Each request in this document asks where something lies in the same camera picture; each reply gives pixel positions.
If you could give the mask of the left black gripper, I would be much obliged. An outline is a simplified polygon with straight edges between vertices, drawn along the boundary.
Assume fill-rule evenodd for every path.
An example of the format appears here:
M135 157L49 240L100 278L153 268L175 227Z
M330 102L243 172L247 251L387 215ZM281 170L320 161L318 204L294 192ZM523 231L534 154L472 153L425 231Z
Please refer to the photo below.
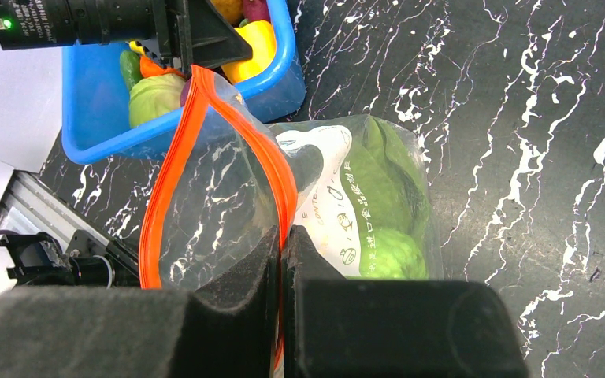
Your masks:
M215 69L253 56L236 26L243 3L235 0L153 1L155 37L148 57L161 65Z

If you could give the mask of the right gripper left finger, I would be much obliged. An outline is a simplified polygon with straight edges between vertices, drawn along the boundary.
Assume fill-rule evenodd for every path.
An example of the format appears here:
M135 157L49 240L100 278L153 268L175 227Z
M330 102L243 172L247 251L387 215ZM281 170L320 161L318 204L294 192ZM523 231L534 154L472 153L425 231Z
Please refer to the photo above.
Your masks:
M270 377L279 235L205 286L0 295L0 377Z

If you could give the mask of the green custard apple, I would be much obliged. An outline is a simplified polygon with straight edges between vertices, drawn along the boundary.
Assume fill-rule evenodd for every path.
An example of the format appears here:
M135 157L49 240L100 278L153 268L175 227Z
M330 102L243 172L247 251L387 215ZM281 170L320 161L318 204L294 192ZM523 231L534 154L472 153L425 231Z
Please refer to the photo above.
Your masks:
M361 243L359 274L368 279L427 280L419 244L393 228L376 228Z

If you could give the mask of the clear zip top bag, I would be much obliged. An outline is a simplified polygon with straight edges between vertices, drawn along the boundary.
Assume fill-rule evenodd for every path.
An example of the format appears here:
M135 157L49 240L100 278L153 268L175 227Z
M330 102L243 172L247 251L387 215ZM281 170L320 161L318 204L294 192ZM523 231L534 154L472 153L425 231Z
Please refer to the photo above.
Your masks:
M359 235L341 182L352 141L342 117L263 124L224 77L191 71L187 104L143 220L141 287L198 289L243 259L241 243L252 248L275 228L283 250L295 226L342 276L379 280L359 274L361 243L371 232ZM416 242L435 280L444 273L429 204L425 238Z

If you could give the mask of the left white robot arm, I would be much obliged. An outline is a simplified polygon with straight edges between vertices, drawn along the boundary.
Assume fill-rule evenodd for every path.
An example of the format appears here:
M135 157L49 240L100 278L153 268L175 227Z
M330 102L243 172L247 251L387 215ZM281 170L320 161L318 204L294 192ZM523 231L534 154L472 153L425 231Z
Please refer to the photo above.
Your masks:
M209 1L0 1L0 47L107 45L136 41L162 68L189 75L252 56L251 46Z

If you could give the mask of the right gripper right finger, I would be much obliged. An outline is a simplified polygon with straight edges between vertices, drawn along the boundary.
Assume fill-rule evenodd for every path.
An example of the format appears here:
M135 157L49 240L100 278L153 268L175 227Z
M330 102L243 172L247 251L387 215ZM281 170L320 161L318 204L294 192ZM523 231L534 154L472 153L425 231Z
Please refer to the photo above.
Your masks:
M514 324L490 287L350 280L295 226L283 252L286 377L526 377Z

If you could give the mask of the green leaf vegetable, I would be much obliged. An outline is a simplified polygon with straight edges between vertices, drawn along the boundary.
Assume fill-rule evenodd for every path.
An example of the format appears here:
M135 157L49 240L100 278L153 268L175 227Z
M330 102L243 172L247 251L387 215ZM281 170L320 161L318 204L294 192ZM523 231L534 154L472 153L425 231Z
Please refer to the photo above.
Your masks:
M354 207L359 235L387 228L421 242L431 209L415 134L365 114L343 117L340 124L352 136L341 182Z

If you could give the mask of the yellow bell pepper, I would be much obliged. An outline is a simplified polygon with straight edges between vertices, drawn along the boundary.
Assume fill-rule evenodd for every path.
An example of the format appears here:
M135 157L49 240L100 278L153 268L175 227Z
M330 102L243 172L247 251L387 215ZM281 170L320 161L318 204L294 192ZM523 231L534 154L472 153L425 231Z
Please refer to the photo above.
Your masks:
M273 62L277 51L274 28L267 20L256 20L236 28L249 44L252 57L222 65L224 75L232 84L242 83L264 72Z

